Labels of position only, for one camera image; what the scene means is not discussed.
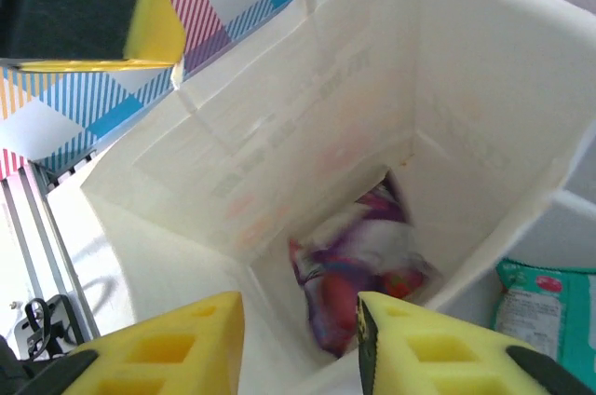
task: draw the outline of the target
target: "black cable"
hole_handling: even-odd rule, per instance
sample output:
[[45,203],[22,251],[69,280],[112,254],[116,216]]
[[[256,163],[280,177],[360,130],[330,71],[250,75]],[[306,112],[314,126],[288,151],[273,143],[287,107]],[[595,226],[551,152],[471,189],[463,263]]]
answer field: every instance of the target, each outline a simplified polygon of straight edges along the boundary
[[[39,326],[39,324],[37,323],[37,319],[35,318],[33,303],[37,303],[41,307],[42,316],[44,320],[41,327]],[[44,338],[41,347],[33,355],[31,353],[31,348],[29,347],[29,360],[27,361],[34,361],[37,358],[39,358],[44,351],[46,351],[47,345],[51,340],[51,313],[49,312],[49,307],[47,306],[47,303],[44,299],[35,298],[25,306],[25,315],[27,316],[27,321],[29,321],[31,329],[34,331],[34,333],[39,331],[39,329],[41,328],[42,337]]]

